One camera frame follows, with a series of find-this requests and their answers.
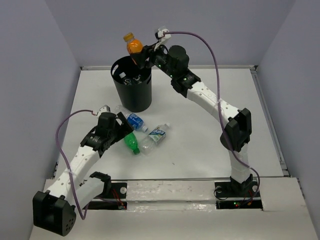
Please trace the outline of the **clear bottle without label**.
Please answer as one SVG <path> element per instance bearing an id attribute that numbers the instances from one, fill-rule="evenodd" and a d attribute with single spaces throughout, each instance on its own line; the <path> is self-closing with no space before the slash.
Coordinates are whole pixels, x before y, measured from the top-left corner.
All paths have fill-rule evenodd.
<path id="1" fill-rule="evenodd" d="M 124 72 L 120 73 L 119 77 L 124 85 L 130 86 L 133 84 L 132 79 L 128 77 Z"/>

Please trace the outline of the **orange juice bottle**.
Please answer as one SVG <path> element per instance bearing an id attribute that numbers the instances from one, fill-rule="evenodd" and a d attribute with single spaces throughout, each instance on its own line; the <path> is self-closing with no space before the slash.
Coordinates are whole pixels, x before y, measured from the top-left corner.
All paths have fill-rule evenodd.
<path id="1" fill-rule="evenodd" d="M 143 44 L 135 38 L 132 32 L 126 34 L 123 40 L 126 42 L 126 49 L 130 55 L 140 53 L 144 48 Z"/>

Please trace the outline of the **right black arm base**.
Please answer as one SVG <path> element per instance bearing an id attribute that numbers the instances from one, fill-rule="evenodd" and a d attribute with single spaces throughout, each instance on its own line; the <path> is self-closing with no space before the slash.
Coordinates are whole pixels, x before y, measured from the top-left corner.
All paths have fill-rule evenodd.
<path id="1" fill-rule="evenodd" d="M 243 183 L 230 177 L 229 181 L 214 183 L 213 195 L 217 210 L 263 209 L 258 182 L 250 174 Z"/>

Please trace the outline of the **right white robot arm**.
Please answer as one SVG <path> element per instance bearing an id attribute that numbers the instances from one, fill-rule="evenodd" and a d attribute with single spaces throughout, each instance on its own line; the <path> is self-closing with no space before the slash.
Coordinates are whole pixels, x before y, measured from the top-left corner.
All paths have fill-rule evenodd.
<path id="1" fill-rule="evenodd" d="M 166 48 L 146 45 L 140 50 L 129 50 L 129 55 L 140 68 L 155 66 L 171 79 L 174 90 L 198 104 L 222 127 L 221 144 L 228 150 L 231 165 L 230 190 L 242 196 L 249 189 L 253 176 L 248 161 L 248 143 L 252 133 L 252 115 L 219 99 L 204 82 L 189 69 L 189 56 L 179 45 Z"/>

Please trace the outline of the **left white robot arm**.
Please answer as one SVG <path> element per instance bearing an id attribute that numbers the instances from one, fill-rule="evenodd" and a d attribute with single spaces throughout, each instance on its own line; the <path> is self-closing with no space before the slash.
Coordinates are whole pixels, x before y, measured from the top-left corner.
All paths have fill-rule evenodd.
<path id="1" fill-rule="evenodd" d="M 90 169 L 113 144 L 133 132 L 122 112 L 108 110 L 97 113 L 97 125 L 80 142 L 66 169 L 45 191 L 32 199 L 33 224 L 36 227 L 65 237 L 77 217 L 85 219 L 89 203 L 104 198 L 112 191 L 111 177 Z"/>

